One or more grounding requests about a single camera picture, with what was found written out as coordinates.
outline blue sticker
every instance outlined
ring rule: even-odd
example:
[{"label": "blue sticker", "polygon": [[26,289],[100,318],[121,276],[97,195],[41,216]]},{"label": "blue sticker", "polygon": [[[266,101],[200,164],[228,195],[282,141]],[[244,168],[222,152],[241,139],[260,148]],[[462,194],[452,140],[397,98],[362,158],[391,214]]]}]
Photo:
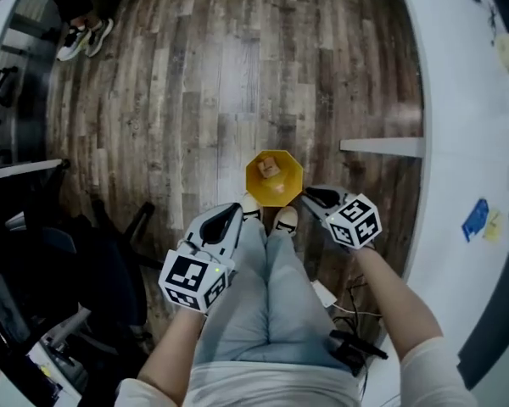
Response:
[{"label": "blue sticker", "polygon": [[489,203],[486,199],[479,199],[475,204],[475,208],[467,217],[467,220],[461,226],[467,242],[469,243],[473,236],[483,230],[486,220],[489,216]]}]

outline light blue jeans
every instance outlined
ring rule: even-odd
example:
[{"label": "light blue jeans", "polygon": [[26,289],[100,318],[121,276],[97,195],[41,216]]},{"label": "light blue jeans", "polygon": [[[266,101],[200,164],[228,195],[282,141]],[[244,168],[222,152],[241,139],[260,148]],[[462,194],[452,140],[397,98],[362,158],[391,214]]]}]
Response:
[{"label": "light blue jeans", "polygon": [[248,219],[233,258],[238,273],[210,310],[195,365],[241,360],[349,371],[328,353],[335,327],[286,232],[266,237],[262,223]]}]

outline white sneaker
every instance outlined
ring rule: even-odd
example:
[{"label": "white sneaker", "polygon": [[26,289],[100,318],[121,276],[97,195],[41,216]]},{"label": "white sneaker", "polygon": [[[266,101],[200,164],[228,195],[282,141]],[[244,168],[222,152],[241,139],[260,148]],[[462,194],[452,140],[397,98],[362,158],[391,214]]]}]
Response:
[{"label": "white sneaker", "polygon": [[298,227],[298,212],[294,207],[281,208],[273,221],[272,231],[285,231],[293,237]]},{"label": "white sneaker", "polygon": [[102,27],[100,27],[97,31],[92,32],[91,39],[89,40],[87,49],[85,50],[87,57],[91,58],[100,51],[103,40],[113,30],[113,26],[114,23],[111,18],[102,20]]},{"label": "white sneaker", "polygon": [[57,53],[57,59],[64,62],[65,60],[72,60],[79,52],[85,48],[91,39],[92,32],[85,26],[82,28],[70,26],[68,35],[64,39],[64,45]]},{"label": "white sneaker", "polygon": [[241,208],[243,210],[243,221],[246,221],[250,218],[255,218],[262,221],[262,215],[264,214],[264,210],[256,202],[256,199],[253,198],[250,194],[245,193],[243,199],[241,199]]}]

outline white shirt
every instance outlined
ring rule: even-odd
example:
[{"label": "white shirt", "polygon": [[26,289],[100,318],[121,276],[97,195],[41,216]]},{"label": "white shirt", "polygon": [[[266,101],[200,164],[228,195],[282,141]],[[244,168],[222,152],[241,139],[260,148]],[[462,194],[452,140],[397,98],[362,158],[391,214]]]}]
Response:
[{"label": "white shirt", "polygon": [[[401,363],[401,404],[475,406],[456,369],[458,358],[442,337],[415,347]],[[317,405],[359,407],[360,382],[346,371],[320,366],[214,362],[193,368],[183,405]],[[126,379],[115,407],[176,407],[158,389]]]}]

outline floor plank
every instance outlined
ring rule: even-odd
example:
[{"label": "floor plank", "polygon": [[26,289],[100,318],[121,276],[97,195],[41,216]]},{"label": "floor plank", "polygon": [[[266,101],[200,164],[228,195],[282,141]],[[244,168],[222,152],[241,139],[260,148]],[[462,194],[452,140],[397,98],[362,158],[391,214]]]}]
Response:
[{"label": "floor plank", "polygon": [[[422,135],[416,49],[402,0],[123,0],[103,51],[56,63],[48,153],[72,160],[63,204],[89,210],[98,194],[119,228],[156,206],[138,251],[162,258],[188,222],[241,198],[244,167],[288,149],[304,184],[342,185],[379,207],[377,246],[396,272],[406,261],[421,161],[340,153],[339,140]],[[295,238],[308,274],[351,309],[360,272],[299,207]],[[148,329],[170,308],[158,273],[143,270]],[[359,309],[377,311],[369,287]],[[341,315],[337,310],[334,315]],[[361,335],[379,326],[361,317]]]}]

